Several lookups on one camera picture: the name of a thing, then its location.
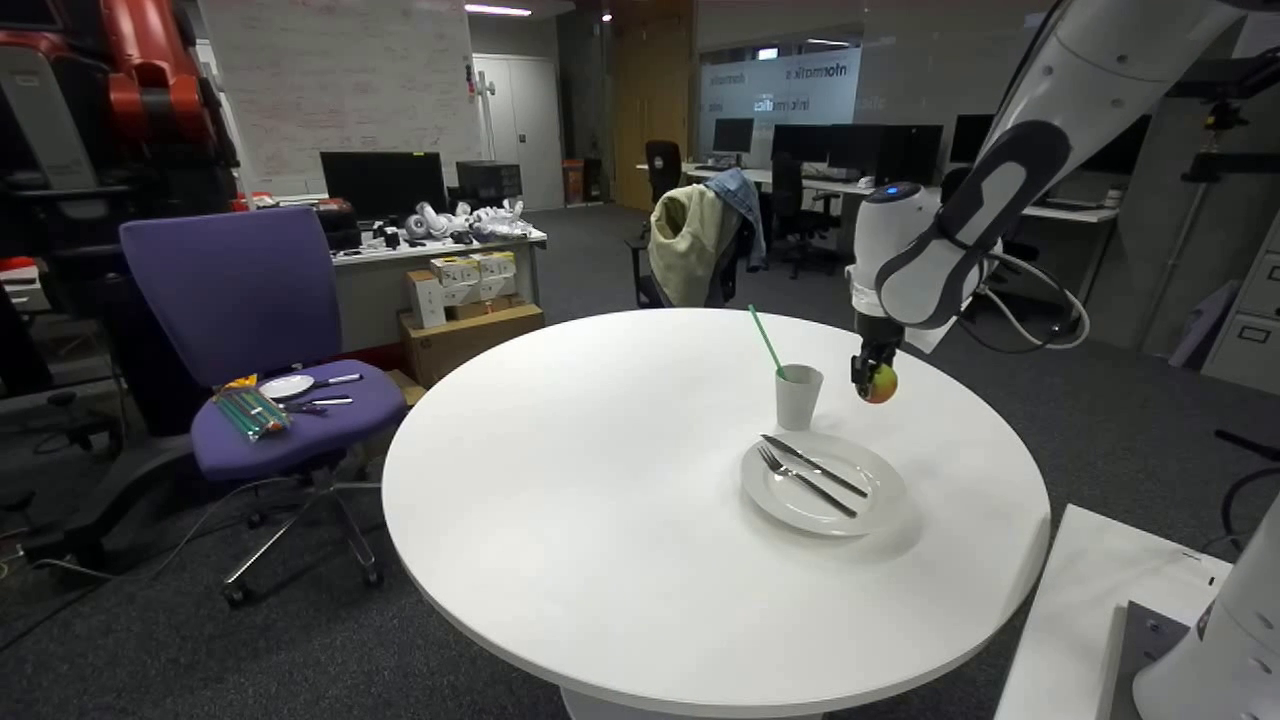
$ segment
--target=white cabinet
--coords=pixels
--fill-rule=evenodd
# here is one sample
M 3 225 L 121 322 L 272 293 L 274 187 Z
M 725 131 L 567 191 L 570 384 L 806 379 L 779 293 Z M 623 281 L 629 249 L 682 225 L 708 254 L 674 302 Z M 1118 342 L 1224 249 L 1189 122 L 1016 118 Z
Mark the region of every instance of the white cabinet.
M 1280 394 L 1280 217 L 1213 338 L 1202 375 Z

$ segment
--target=cardboard box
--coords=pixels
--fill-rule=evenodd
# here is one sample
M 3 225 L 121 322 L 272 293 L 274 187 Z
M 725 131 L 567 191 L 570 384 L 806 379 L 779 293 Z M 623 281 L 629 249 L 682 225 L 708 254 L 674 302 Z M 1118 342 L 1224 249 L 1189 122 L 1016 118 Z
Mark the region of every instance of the cardboard box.
M 450 320 L 442 329 L 421 329 L 413 315 L 399 315 L 399 322 L 403 322 L 403 350 L 407 350 L 413 379 L 433 389 L 473 354 L 513 334 L 542 329 L 542 311 L 534 302 L 515 302 L 515 308 L 496 308 L 487 315 Z
M 442 329 L 447 322 L 447 289 L 437 270 L 421 267 L 407 270 L 407 294 L 421 329 Z

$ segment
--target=knife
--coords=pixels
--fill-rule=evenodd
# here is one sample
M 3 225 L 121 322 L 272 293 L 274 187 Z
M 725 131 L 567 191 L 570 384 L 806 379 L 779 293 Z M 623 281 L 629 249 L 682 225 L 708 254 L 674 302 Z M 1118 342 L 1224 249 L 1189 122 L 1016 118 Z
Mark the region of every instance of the knife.
M 775 437 L 765 437 L 769 448 L 785 451 L 785 456 L 797 456 L 798 462 L 822 470 L 833 483 L 848 487 L 853 496 L 866 496 L 858 483 L 853 483 L 848 475 L 833 470 L 828 462 L 803 456 L 798 448 L 775 440 Z

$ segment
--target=computer monitor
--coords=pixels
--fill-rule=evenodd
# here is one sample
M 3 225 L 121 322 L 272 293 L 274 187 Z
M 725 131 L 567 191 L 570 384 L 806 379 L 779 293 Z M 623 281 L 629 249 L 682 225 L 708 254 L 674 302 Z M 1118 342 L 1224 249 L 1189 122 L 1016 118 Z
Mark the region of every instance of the computer monitor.
M 822 122 L 775 122 L 769 154 L 828 160 Z
M 955 115 L 950 131 L 950 164 L 972 164 L 985 146 L 994 115 Z
M 878 131 L 883 131 L 878 160 L 876 160 L 878 180 L 912 180 L 912 185 L 937 180 L 937 154 L 945 144 L 940 122 L 883 122 Z
M 421 200 L 442 209 L 441 154 L 424 152 L 319 152 L 325 187 L 359 219 L 403 219 Z
M 1093 152 L 1081 169 L 1128 177 L 1134 169 L 1134 154 L 1145 152 L 1147 127 L 1151 115 L 1131 118 L 1108 146 Z
M 871 173 L 878 164 L 883 122 L 828 122 L 828 164 Z
M 878 180 L 937 180 L 940 122 L 835 122 L 828 160 Z
M 456 187 L 467 203 L 505 203 L 523 196 L 520 164 L 461 160 Z
M 718 115 L 711 152 L 747 154 L 750 152 L 750 115 Z

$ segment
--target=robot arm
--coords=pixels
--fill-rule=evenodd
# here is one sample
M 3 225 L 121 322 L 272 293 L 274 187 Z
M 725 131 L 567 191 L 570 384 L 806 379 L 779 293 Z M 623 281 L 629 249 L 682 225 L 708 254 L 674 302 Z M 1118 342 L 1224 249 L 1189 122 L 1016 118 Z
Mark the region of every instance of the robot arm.
M 1214 0 L 1068 0 L 1043 21 L 964 185 L 945 203 L 889 185 L 858 209 L 848 281 L 862 400 L 897 391 L 901 342 L 937 346 L 1021 210 L 1145 115 L 1231 21 L 1238 11 Z

